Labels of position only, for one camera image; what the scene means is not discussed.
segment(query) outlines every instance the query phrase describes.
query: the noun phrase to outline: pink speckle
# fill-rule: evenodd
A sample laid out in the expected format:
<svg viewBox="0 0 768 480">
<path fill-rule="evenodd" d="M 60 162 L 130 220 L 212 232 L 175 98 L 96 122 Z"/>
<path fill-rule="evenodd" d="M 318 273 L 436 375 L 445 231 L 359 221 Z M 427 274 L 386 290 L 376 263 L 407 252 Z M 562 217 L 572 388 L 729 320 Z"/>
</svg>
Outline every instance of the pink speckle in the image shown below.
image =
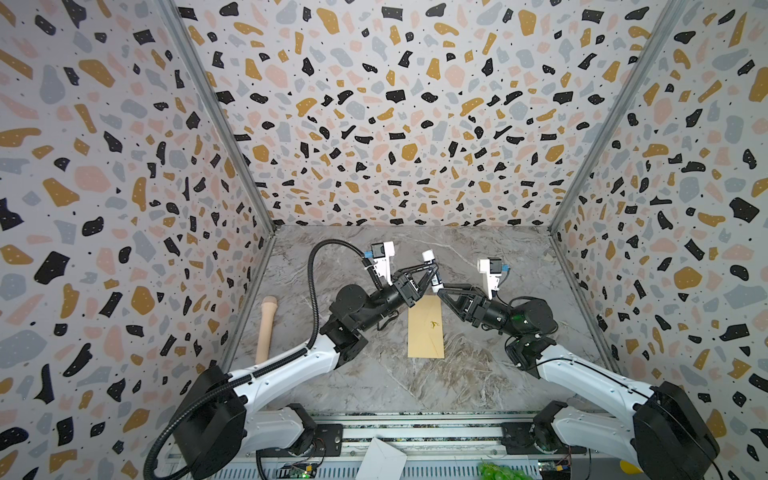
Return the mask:
<svg viewBox="0 0 768 480">
<path fill-rule="evenodd" d="M 111 248 L 101 248 L 96 256 L 96 266 L 107 275 L 114 275 L 114 256 Z"/>
<path fill-rule="evenodd" d="M 104 353 L 114 359 L 115 362 L 122 362 L 125 357 L 123 352 L 123 338 L 120 327 L 113 325 L 104 338 Z"/>
<path fill-rule="evenodd" d="M 651 252 L 675 253 L 677 244 L 668 238 L 660 238 L 650 245 Z"/>
<path fill-rule="evenodd" d="M 24 303 L 22 303 L 5 321 L 11 325 L 21 325 L 27 316 L 32 313 L 32 310 L 40 303 L 43 298 L 42 293 L 30 296 Z"/>
<path fill-rule="evenodd" d="M 355 31 L 355 25 L 352 23 L 352 16 L 349 14 L 349 12 L 342 15 L 341 22 L 344 24 L 349 33 Z"/>
<path fill-rule="evenodd" d="M 101 334 L 104 333 L 104 329 L 100 326 L 84 326 L 83 327 L 83 334 L 85 334 L 86 337 L 89 339 L 97 339 L 101 336 Z"/>
<path fill-rule="evenodd" d="M 66 105 L 62 105 L 56 109 L 56 118 L 60 121 L 70 121 L 72 119 L 72 113 Z"/>
<path fill-rule="evenodd" d="M 464 69 L 453 64 L 445 70 L 445 79 L 453 88 L 460 88 L 464 84 Z"/>
<path fill-rule="evenodd" d="M 92 296 L 88 297 L 88 300 L 85 300 L 85 318 L 89 320 L 93 319 L 97 311 L 98 300 Z"/>
<path fill-rule="evenodd" d="M 286 75 L 286 72 L 280 69 L 279 67 L 275 65 L 270 65 L 266 68 L 266 71 L 264 72 L 267 78 L 270 79 L 272 83 L 275 84 L 275 86 L 280 88 L 287 88 L 288 87 L 288 75 Z"/>
</svg>

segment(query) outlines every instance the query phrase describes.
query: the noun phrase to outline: yellow object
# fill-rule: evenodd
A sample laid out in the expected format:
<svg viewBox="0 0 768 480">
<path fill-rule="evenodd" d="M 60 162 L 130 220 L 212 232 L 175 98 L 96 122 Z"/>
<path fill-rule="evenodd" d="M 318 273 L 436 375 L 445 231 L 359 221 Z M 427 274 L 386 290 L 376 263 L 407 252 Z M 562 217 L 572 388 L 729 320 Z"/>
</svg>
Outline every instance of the yellow object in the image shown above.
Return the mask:
<svg viewBox="0 0 768 480">
<path fill-rule="evenodd" d="M 635 475 L 637 473 L 643 473 L 643 471 L 640 470 L 638 467 L 632 465 L 630 462 L 625 462 L 624 460 L 619 462 L 619 467 L 621 468 L 621 471 L 626 473 L 627 475 Z"/>
<path fill-rule="evenodd" d="M 425 295 L 408 309 L 408 357 L 444 359 L 440 297 Z"/>
</svg>

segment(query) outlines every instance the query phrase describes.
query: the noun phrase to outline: gray speckle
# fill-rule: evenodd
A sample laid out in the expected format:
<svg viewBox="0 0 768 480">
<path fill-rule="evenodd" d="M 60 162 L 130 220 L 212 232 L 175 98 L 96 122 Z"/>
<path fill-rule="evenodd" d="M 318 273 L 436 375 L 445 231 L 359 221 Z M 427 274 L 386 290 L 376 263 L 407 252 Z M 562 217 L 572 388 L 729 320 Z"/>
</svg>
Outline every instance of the gray speckle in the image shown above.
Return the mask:
<svg viewBox="0 0 768 480">
<path fill-rule="evenodd" d="M 48 342 L 32 330 L 22 330 L 0 340 L 0 369 L 9 369 L 34 359 L 46 345 Z"/>
<path fill-rule="evenodd" d="M 680 201 L 687 204 L 699 195 L 699 179 L 684 177 L 680 180 Z"/>
<path fill-rule="evenodd" d="M 170 153 L 168 154 L 168 163 L 173 168 L 178 168 L 183 170 L 187 168 L 187 165 L 188 165 L 187 156 L 184 155 L 184 152 L 181 150 L 171 150 Z"/>
<path fill-rule="evenodd" d="M 517 101 L 509 108 L 509 114 L 517 121 L 525 119 L 528 113 L 528 106 L 521 101 Z"/>
<path fill-rule="evenodd" d="M 147 109 L 136 101 L 128 98 L 120 105 L 120 109 L 127 114 L 131 114 L 136 118 L 144 118 L 147 116 Z"/>
<path fill-rule="evenodd" d="M 123 119 L 120 117 L 115 117 L 113 114 L 109 114 L 109 115 L 99 114 L 98 117 L 105 124 L 109 125 L 110 127 L 116 130 L 120 130 L 123 127 Z"/>
<path fill-rule="evenodd" d="M 741 140 L 741 131 L 744 128 L 744 120 L 736 115 L 729 115 L 725 121 L 726 128 L 723 137 L 725 137 L 728 143 L 739 143 L 739 140 Z"/>
<path fill-rule="evenodd" d="M 379 54 L 382 60 L 386 60 L 386 44 L 379 37 L 371 38 L 371 49 Z"/>
<path fill-rule="evenodd" d="M 571 61 L 571 51 L 574 49 L 574 46 L 571 45 L 571 41 L 567 38 L 563 40 L 562 43 L 560 43 L 560 48 L 558 48 L 558 52 L 560 55 L 563 56 L 563 59 L 565 60 L 565 63 L 568 63 Z"/>
<path fill-rule="evenodd" d="M 768 298 L 768 293 L 766 293 L 765 289 L 759 285 L 738 285 L 730 292 L 724 293 L 723 296 L 731 308 L 738 310 L 739 308 L 752 305 L 753 303 L 762 302 Z"/>
<path fill-rule="evenodd" d="M 746 186 L 746 180 L 743 180 L 741 178 L 729 178 L 723 182 L 725 184 L 725 191 L 729 194 L 735 194 L 737 192 L 741 192 L 741 190 L 744 189 Z"/>
<path fill-rule="evenodd" d="M 323 63 L 326 60 L 326 56 L 320 50 L 315 50 L 311 46 L 310 46 L 310 53 L 312 54 L 313 58 L 317 63 Z"/>
<path fill-rule="evenodd" d="M 112 372 L 110 366 L 100 366 L 92 374 L 78 382 L 78 386 L 91 385 L 93 383 L 106 383 L 109 381 L 109 374 Z"/>
<path fill-rule="evenodd" d="M 749 53 L 750 50 L 748 48 L 742 48 L 740 50 L 732 51 L 731 53 L 720 55 L 712 60 L 712 66 L 720 71 L 730 70 L 739 64 L 741 59 L 746 57 Z"/>
<path fill-rule="evenodd" d="M 63 220 L 54 220 L 53 223 L 61 235 L 61 242 L 65 245 L 74 245 L 74 236 L 77 234 L 78 226 Z"/>
<path fill-rule="evenodd" d="M 147 236 L 144 235 L 144 232 L 138 230 L 134 233 L 132 238 L 134 239 L 134 245 L 136 246 L 135 253 L 147 262 L 152 260 L 157 251 L 154 249 L 152 242 L 150 242 Z"/>
<path fill-rule="evenodd" d="M 355 118 L 356 120 L 362 120 L 366 117 L 366 108 L 363 107 L 362 104 L 359 102 L 356 102 L 352 100 L 346 105 L 346 108 L 344 109 L 346 113 L 350 114 Z"/>
<path fill-rule="evenodd" d="M 498 13 L 502 10 L 502 3 L 496 2 L 491 8 L 478 15 L 478 25 L 490 25 L 498 18 Z"/>
<path fill-rule="evenodd" d="M 691 386 L 707 386 L 707 379 L 690 369 L 688 365 L 680 366 L 680 373 Z"/>
<path fill-rule="evenodd" d="M 155 87 L 160 87 L 165 91 L 168 91 L 168 87 L 160 79 L 160 74 L 158 74 L 156 71 L 151 70 L 149 68 L 145 68 L 144 73 L 147 75 L 147 80 L 149 80 L 150 84 L 154 85 Z"/>
<path fill-rule="evenodd" d="M 58 79 L 56 69 L 50 65 L 43 67 L 43 80 L 40 84 L 40 98 L 49 105 L 53 105 L 64 98 L 66 92 L 64 84 Z"/>
<path fill-rule="evenodd" d="M 351 67 L 354 65 L 352 62 L 352 59 L 347 55 L 347 53 L 342 50 L 341 48 L 333 48 L 331 49 L 331 56 L 338 61 L 342 67 Z"/>
<path fill-rule="evenodd" d="M 518 50 L 515 52 L 515 56 L 520 60 L 520 66 L 523 68 L 532 68 L 534 65 L 533 62 L 533 55 L 531 55 L 531 51 L 527 48 L 524 48 L 522 50 Z"/>
<path fill-rule="evenodd" d="M 22 167 L 28 163 L 26 158 L 0 158 L 0 171 L 21 175 Z"/>
<path fill-rule="evenodd" d="M 43 414 L 42 417 L 38 420 L 38 424 L 35 426 L 35 428 L 43 435 L 47 435 L 51 432 L 51 422 L 53 421 L 53 414 L 50 412 L 46 412 Z"/>
<path fill-rule="evenodd" d="M 88 40 L 85 35 L 80 33 L 80 31 L 76 31 L 74 33 L 74 38 L 72 39 L 72 43 L 75 44 L 78 48 L 80 48 L 85 53 L 91 53 L 91 50 L 94 49 L 93 45 L 91 45 L 91 41 Z"/>
<path fill-rule="evenodd" d="M 27 291 L 27 280 L 18 273 L 6 273 L 0 281 L 0 298 L 6 302 Z"/>
<path fill-rule="evenodd" d="M 290 0 L 285 8 L 277 12 L 275 20 L 281 25 L 290 25 L 294 23 L 296 21 L 296 2 Z"/>
</svg>

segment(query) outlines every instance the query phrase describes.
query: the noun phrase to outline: black speckle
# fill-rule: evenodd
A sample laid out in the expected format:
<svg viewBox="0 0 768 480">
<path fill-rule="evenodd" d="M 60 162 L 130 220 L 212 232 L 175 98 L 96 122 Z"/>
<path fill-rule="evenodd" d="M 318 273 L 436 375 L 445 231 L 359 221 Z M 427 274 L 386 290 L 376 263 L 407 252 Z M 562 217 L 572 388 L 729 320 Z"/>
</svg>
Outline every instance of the black speckle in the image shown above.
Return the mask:
<svg viewBox="0 0 768 480">
<path fill-rule="evenodd" d="M 136 33 L 134 33 L 134 38 L 136 38 L 136 41 L 139 42 L 139 45 L 144 45 L 145 43 L 154 42 L 154 38 L 152 37 L 152 32 L 149 30 L 137 31 Z"/>
<path fill-rule="evenodd" d="M 219 9 L 219 15 L 222 17 L 237 17 L 240 13 L 237 11 L 237 2 L 226 4 Z"/>
<path fill-rule="evenodd" d="M 736 197 L 730 201 L 728 206 L 733 210 L 733 216 L 740 218 L 747 223 L 754 220 L 755 216 L 760 213 L 760 209 L 744 200 L 743 198 Z"/>
<path fill-rule="evenodd" d="M 74 0 L 61 0 L 61 3 L 63 3 L 64 8 L 67 9 L 69 18 L 71 18 L 72 23 L 74 23 L 74 26 L 77 28 L 80 28 L 80 22 L 82 22 L 88 17 L 88 15 L 85 12 L 85 7 L 81 7 L 80 5 L 74 3 Z"/>
<path fill-rule="evenodd" d="M 35 15 L 35 25 L 37 25 L 42 31 L 48 35 L 54 35 L 56 33 L 56 27 L 51 25 L 51 22 L 42 18 L 40 15 Z"/>
</svg>

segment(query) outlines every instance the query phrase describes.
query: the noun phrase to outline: beige cylindrical object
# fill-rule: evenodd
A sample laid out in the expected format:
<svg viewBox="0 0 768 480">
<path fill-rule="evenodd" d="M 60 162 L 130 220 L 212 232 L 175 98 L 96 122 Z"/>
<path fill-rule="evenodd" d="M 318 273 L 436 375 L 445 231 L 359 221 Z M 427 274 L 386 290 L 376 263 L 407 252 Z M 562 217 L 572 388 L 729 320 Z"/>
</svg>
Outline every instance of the beige cylindrical object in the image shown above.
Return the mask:
<svg viewBox="0 0 768 480">
<path fill-rule="evenodd" d="M 272 323 L 275 321 L 277 298 L 265 296 L 261 301 L 261 327 L 259 342 L 256 345 L 256 364 L 264 363 L 270 358 L 270 340 L 272 339 Z"/>
</svg>

